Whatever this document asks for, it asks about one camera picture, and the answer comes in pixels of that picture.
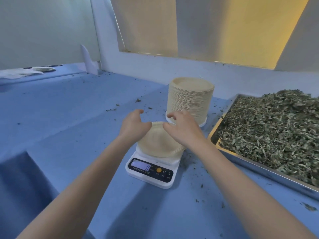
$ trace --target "tray rim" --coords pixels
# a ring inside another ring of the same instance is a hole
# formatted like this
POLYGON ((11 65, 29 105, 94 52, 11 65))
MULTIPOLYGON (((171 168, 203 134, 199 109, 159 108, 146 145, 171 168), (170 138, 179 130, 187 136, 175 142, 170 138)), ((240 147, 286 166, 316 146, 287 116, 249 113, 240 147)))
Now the tray rim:
MULTIPOLYGON (((219 118, 217 123, 214 125, 213 129, 207 136, 207 139, 214 144, 212 141, 213 136, 217 136, 216 133, 218 129, 220 128, 220 125, 224 119, 224 117, 227 115, 231 107, 236 104, 237 100, 240 97, 248 97, 249 95, 245 94, 236 94, 235 96, 231 97, 231 103, 228 105, 228 107, 225 109, 224 113, 222 116, 219 118)), ((237 153, 234 153, 230 150, 227 150, 225 148, 222 148, 219 146, 220 138, 216 141, 216 144, 214 144, 220 151, 232 155, 232 159, 227 158, 233 163, 236 163, 238 165, 241 165, 245 167, 246 169, 249 169, 255 173, 258 173, 264 177, 267 177, 273 181, 276 181, 290 189, 293 189, 295 191, 298 191, 299 193, 302 193, 306 196, 309 196, 317 201, 319 201, 319 188, 310 185, 306 182, 303 182, 301 180, 295 179, 289 175, 286 175, 280 171, 277 171, 275 169, 269 168, 261 163, 255 162, 249 158, 243 157, 237 153)))

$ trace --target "workbench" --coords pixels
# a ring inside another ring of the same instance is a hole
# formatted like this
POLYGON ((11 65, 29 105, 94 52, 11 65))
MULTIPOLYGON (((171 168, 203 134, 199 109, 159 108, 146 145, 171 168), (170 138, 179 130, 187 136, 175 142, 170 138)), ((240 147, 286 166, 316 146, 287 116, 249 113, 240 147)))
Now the workbench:
MULTIPOLYGON (((165 121, 167 93, 168 86, 109 72, 59 76, 4 89, 0 237, 17 236, 117 136, 130 111, 144 109, 142 121, 165 121)), ((212 98, 202 128, 206 136, 228 104, 212 98)), ((87 238, 248 238, 191 151, 184 152, 173 187, 164 190, 127 175, 125 163, 135 146, 116 171, 87 238)), ((319 236, 319 212, 305 207, 319 209, 318 201, 240 169, 319 236)))

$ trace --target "hand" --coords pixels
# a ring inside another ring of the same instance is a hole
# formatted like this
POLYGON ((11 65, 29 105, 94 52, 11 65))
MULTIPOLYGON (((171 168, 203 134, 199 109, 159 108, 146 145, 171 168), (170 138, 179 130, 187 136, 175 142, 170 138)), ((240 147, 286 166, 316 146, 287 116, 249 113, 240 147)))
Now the hand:
POLYGON ((141 140, 152 127, 151 122, 141 121, 140 114, 143 112, 142 109, 136 109, 122 121, 119 137, 128 141, 131 145, 141 140))
POLYGON ((190 148, 191 145, 206 140, 195 119, 189 112, 170 112, 168 118, 174 117, 176 125, 163 124, 165 131, 178 143, 190 148))

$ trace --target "right hand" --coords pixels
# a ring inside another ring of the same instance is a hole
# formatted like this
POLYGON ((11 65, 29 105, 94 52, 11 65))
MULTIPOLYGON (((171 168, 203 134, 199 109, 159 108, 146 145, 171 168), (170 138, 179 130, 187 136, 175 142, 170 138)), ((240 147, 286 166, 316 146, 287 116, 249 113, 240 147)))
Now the right hand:
POLYGON ((168 118, 174 117, 176 125, 163 124, 165 131, 178 143, 190 148, 191 145, 206 140, 195 119, 189 112, 170 112, 168 118))

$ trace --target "stack of round pads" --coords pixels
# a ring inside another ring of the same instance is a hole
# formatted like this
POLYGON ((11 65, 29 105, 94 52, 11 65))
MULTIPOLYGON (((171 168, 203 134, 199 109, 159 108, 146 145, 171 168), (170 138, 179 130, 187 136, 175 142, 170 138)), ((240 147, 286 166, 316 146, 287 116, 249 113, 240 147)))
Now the stack of round pads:
POLYGON ((205 125, 214 88, 212 83, 204 79, 190 77, 173 79, 169 84, 166 113, 189 111, 199 126, 205 125))

